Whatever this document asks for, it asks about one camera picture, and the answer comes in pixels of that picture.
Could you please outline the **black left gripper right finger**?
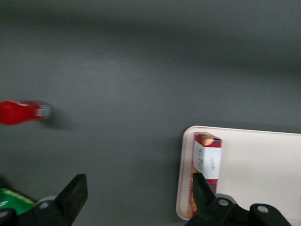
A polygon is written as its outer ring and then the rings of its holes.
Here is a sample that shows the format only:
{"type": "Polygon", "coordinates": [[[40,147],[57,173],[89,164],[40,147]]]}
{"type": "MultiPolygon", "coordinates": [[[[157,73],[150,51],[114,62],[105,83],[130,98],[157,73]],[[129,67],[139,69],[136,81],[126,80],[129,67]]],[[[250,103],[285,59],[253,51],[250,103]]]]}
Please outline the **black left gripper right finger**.
{"type": "Polygon", "coordinates": [[[289,226],[283,214],[273,206],[255,203],[249,210],[241,208],[225,194],[215,194],[203,174],[193,175],[193,198],[198,214],[187,226],[289,226]]]}

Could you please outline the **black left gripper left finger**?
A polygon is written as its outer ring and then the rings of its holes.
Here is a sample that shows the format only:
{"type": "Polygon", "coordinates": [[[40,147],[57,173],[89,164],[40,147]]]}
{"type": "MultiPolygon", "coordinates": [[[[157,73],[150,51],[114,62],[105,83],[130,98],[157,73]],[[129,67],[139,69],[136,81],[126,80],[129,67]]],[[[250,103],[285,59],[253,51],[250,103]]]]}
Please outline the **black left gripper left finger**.
{"type": "Polygon", "coordinates": [[[86,174],[77,174],[55,196],[39,201],[16,190],[0,189],[2,226],[71,226],[88,197],[86,174]]]}

